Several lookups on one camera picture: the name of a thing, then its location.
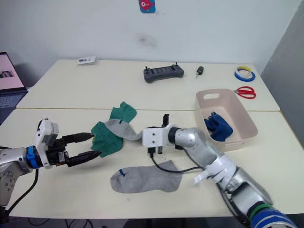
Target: laptop screen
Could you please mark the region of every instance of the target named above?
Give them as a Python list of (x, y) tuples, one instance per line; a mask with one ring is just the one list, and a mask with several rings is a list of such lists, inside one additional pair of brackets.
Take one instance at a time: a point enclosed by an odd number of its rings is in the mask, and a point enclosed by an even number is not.
[(0, 53), (0, 90), (23, 88), (24, 85), (15, 71), (6, 52)]

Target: blue ring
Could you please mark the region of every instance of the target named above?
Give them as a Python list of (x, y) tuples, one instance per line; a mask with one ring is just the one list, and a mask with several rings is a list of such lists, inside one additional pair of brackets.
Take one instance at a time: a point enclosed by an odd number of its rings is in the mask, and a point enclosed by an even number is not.
[(234, 76), (235, 76), (238, 80), (241, 80), (241, 81), (243, 81), (243, 82), (252, 82), (252, 81), (256, 78), (256, 75), (255, 75), (255, 73), (253, 73), (252, 71), (251, 71), (251, 75), (252, 75), (251, 78), (242, 78), (242, 77), (238, 76), (237, 73), (234, 73)]
[(34, 146), (28, 147), (27, 159), (31, 163), (31, 165), (34, 169), (39, 169), (37, 162), (36, 162), (36, 156), (34, 154)]
[[(263, 222), (261, 222), (258, 226), (257, 224), (262, 221), (263, 219), (267, 218), (267, 217), (270, 217), (266, 220), (264, 220)], [(268, 208), (268, 209), (265, 209), (261, 212), (259, 212), (258, 214), (256, 214), (253, 218), (252, 218), (252, 221), (251, 221), (251, 227), (252, 228), (260, 228), (260, 227), (263, 227), (267, 224), (270, 224), (271, 222), (277, 222), (277, 221), (284, 221), (286, 223), (289, 223), (295, 227), (296, 224), (294, 224), (285, 214), (281, 213), (280, 211), (278, 210), (275, 210), (273, 208)]]

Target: black cable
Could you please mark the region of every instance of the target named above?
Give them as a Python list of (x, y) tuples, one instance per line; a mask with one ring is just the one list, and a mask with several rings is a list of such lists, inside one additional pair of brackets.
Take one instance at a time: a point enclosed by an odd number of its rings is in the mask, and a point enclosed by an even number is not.
[(190, 154), (188, 153), (188, 151), (186, 151), (185, 148), (182, 147), (182, 149), (185, 151), (186, 155), (190, 158), (190, 160), (196, 164), (198, 167), (200, 167), (202, 170), (205, 170), (203, 167), (201, 167), (199, 164), (196, 163), (196, 161), (194, 161), (194, 159), (190, 156)]
[(91, 220), (89, 220), (89, 219), (86, 220), (86, 223), (83, 228), (85, 228), (88, 223), (90, 224), (91, 228), (94, 228)]
[(73, 222), (77, 221), (77, 219), (74, 219), (73, 221), (71, 221), (70, 225), (68, 225), (67, 228), (71, 228), (71, 225), (73, 224)]
[(50, 220), (50, 218), (40, 224), (35, 224), (35, 223), (32, 223), (30, 221), (30, 219), (28, 218), (28, 223), (31, 224), (32, 226), (38, 227), (38, 226), (42, 226), (42, 225), (46, 224), (49, 220)]
[(87, 219), (87, 221), (90, 223), (91, 228), (94, 228), (91, 220)]
[(14, 203), (13, 205), (11, 205), (11, 207), (8, 209), (8, 214), (11, 213), (11, 211), (15, 208), (15, 206), (30, 192), (32, 191), (32, 189), (35, 187), (35, 185), (37, 184), (38, 181), (38, 176), (39, 176), (39, 170), (36, 169), (36, 173), (35, 173), (35, 179), (34, 182), (32, 184), (32, 186), (30, 186), (30, 188), (22, 195), (20, 196)]
[(80, 222), (80, 221), (81, 221), (81, 220), (77, 219), (76, 223), (73, 224), (73, 226), (71, 226), (71, 228), (74, 228), (74, 227), (77, 225), (77, 223)]
[(153, 163), (155, 164), (155, 166), (156, 166), (157, 168), (159, 168), (160, 170), (165, 171), (165, 172), (170, 172), (170, 173), (183, 173), (183, 172), (188, 172), (188, 171), (191, 171), (191, 170), (200, 169), (200, 167), (197, 166), (197, 167), (192, 167), (192, 168), (189, 168), (189, 169), (186, 169), (186, 170), (177, 170), (177, 171), (174, 171), (174, 170), (167, 170), (167, 169), (164, 169), (164, 168), (160, 167), (160, 166), (156, 163), (156, 161), (154, 160), (153, 156), (151, 156), (151, 159), (152, 159)]
[(236, 212), (234, 211), (233, 207), (231, 206), (230, 202), (229, 202), (229, 199), (227, 197), (227, 195), (223, 192), (223, 190), (220, 188), (219, 184), (216, 183), (216, 186), (218, 188), (218, 191), (220, 192), (220, 195), (221, 197), (223, 198), (227, 208), (230, 210), (231, 214), (234, 216), (234, 217), (238, 217), (238, 214), (236, 214)]
[(86, 227), (86, 225), (87, 225), (87, 220), (86, 220), (85, 225), (83, 226), (83, 228), (85, 228), (85, 227)]

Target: black remote control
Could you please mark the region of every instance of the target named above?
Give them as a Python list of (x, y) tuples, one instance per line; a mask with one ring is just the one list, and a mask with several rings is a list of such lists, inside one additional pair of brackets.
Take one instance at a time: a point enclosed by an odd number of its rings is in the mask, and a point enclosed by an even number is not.
[(155, 80), (161, 80), (173, 77), (183, 77), (184, 70), (177, 63), (172, 66), (150, 69), (146, 67), (143, 70), (143, 77), (147, 83), (152, 83)]

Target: laptop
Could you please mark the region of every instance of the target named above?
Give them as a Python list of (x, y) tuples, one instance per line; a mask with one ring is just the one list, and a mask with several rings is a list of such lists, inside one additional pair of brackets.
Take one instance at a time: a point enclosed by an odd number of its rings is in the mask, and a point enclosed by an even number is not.
[(8, 54), (0, 52), (0, 112), (16, 107), (27, 92)]

